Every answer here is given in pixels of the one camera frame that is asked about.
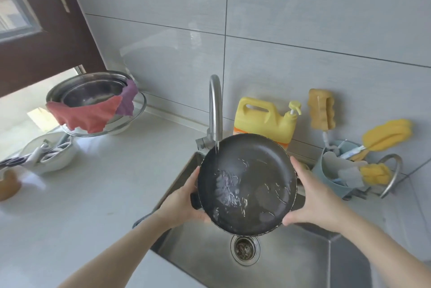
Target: faucet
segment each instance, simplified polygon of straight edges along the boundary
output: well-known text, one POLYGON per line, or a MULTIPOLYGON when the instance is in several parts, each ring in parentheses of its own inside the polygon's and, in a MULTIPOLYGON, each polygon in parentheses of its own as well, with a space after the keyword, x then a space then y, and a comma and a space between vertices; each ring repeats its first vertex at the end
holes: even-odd
POLYGON ((205 137, 196 139, 197 149, 212 149, 223 135, 223 101, 220 79, 213 74, 209 79, 209 128, 205 137))

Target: drain strainer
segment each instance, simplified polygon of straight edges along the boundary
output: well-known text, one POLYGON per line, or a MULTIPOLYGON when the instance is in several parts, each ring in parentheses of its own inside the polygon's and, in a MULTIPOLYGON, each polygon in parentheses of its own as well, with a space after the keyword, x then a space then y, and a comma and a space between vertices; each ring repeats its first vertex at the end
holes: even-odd
POLYGON ((231 252, 235 261, 250 266, 259 259, 260 244, 256 237, 234 236, 231 240, 231 252))

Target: backsplash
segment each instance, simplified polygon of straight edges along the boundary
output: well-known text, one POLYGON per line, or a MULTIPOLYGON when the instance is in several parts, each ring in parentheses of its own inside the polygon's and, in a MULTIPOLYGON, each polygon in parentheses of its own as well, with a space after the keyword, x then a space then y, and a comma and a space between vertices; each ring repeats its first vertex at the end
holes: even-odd
POLYGON ((280 112, 299 100, 290 149, 314 159, 323 141, 310 127, 310 88, 334 92, 333 138, 360 142, 376 125, 412 120, 413 138, 374 158, 397 153, 411 174, 383 203, 399 217, 400 239, 423 260, 431 259, 426 1, 79 0, 108 69, 127 68, 155 107, 208 123, 213 73, 223 81, 225 129, 242 96, 272 101, 280 112))

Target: black non-stick pan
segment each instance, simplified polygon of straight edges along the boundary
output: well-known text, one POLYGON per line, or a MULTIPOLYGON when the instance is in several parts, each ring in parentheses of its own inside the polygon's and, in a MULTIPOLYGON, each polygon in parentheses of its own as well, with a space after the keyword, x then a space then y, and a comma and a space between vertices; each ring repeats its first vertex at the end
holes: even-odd
POLYGON ((252 133, 230 136, 205 156, 192 205, 233 235, 274 230, 292 209, 297 178, 289 156, 274 141, 252 133))

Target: white countertop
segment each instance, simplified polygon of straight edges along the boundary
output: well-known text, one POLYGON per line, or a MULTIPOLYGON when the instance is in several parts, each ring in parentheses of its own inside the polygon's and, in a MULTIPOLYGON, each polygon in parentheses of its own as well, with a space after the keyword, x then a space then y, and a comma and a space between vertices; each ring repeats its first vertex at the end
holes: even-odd
MULTIPOLYGON (((67 168, 0 203, 0 286, 56 287, 151 212, 203 133, 144 112, 117 136, 82 138, 67 168)), ((149 251, 128 287, 203 287, 149 251)))

